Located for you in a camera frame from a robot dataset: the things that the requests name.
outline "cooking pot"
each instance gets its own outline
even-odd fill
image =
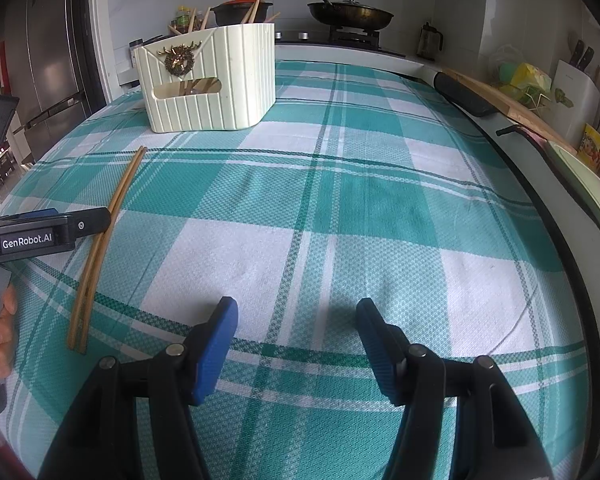
[[[256,0],[232,0],[225,2],[211,9],[216,15],[216,25],[224,27],[225,25],[237,25],[242,21]],[[256,12],[256,23],[262,23],[267,19],[267,11],[272,3],[260,2]]]
[[[322,0],[308,4],[311,15],[320,23],[335,27],[353,27],[363,30],[380,30],[389,25],[392,13],[357,3],[355,0],[346,2],[330,2]]]

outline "human hand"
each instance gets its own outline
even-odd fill
[[[10,284],[2,295],[2,310],[0,311],[0,379],[8,377],[13,367],[13,355],[16,348],[13,319],[17,309],[16,289],[13,284]]]

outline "tablecloth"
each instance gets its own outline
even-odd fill
[[[20,341],[0,428],[36,473],[99,358],[154,355],[240,309],[217,391],[192,416],[213,479],[380,478],[400,422],[354,328],[371,297],[442,357],[490,354],[558,478],[578,466],[588,373],[576,304],[536,208],[457,109],[423,83],[343,64],[276,63],[252,128],[154,134],[130,92],[61,140],[1,214],[109,202],[148,146],[104,261],[88,353],[65,348],[90,240],[14,262]],[[142,462],[157,478],[146,401]],[[448,474],[447,403],[436,478]]]

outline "frying pan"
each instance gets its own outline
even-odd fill
[[[330,2],[322,0],[308,4],[311,15],[320,23],[336,27],[362,28],[363,30],[380,30],[389,25],[392,13],[357,3]]]

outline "glass kettle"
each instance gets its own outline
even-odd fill
[[[429,22],[425,22],[420,29],[420,42],[418,43],[416,56],[435,61],[436,54],[442,50],[443,40],[442,32],[435,27],[431,27]]]

